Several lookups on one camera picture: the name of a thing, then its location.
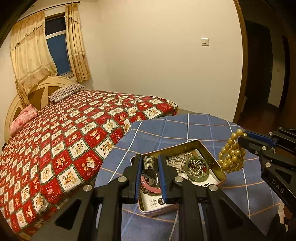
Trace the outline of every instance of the beaded bracelet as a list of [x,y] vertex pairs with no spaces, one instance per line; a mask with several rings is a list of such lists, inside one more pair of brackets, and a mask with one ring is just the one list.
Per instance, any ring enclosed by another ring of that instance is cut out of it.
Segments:
[[221,171],[230,173],[234,171],[239,171],[244,167],[244,156],[246,152],[244,148],[240,147],[240,145],[235,142],[235,140],[239,136],[247,136],[242,129],[237,129],[236,132],[231,134],[231,137],[228,139],[228,142],[219,152],[219,160],[218,163],[221,165]]

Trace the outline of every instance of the cream headboard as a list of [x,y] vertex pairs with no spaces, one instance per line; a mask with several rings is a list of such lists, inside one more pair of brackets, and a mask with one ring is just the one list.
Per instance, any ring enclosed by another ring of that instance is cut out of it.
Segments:
[[[39,85],[30,92],[30,94],[28,95],[28,99],[30,103],[36,107],[37,110],[40,110],[48,105],[49,95],[51,95],[57,89],[73,83],[76,82],[62,76],[49,76],[46,80],[39,83]],[[5,120],[5,142],[7,142],[10,137],[10,124],[19,115],[22,109],[23,107],[20,104],[20,98],[17,95],[10,104],[7,112]]]

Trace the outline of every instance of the window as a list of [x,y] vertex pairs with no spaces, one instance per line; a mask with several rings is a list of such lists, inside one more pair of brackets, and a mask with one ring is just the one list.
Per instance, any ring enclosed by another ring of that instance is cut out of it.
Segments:
[[47,45],[57,67],[57,74],[64,77],[72,77],[73,72],[71,70],[66,44],[64,15],[46,19],[44,27]]

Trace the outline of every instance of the bracelet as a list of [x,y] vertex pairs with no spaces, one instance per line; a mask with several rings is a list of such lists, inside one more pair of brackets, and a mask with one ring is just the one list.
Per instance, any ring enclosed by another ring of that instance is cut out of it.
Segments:
[[219,152],[218,163],[221,165],[221,171],[230,173],[234,171],[239,171],[244,167],[244,156],[246,152],[244,148],[240,147],[238,142],[235,140],[239,136],[248,136],[242,129],[237,129],[236,132],[231,134],[231,137],[228,139],[228,142]]
[[154,188],[149,186],[149,184],[146,182],[145,178],[141,176],[141,184],[144,188],[146,188],[148,191],[153,192],[153,193],[161,193],[160,188]]

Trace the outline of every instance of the beige floral curtain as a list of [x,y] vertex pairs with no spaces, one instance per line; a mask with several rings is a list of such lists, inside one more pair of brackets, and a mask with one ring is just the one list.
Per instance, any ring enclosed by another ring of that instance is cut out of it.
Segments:
[[71,68],[77,82],[82,82],[90,78],[90,73],[82,41],[77,3],[66,6],[65,20],[66,41]]
[[30,91],[49,75],[57,74],[46,42],[44,22],[44,11],[41,11],[17,22],[12,28],[10,54],[15,85],[24,107],[30,104]]

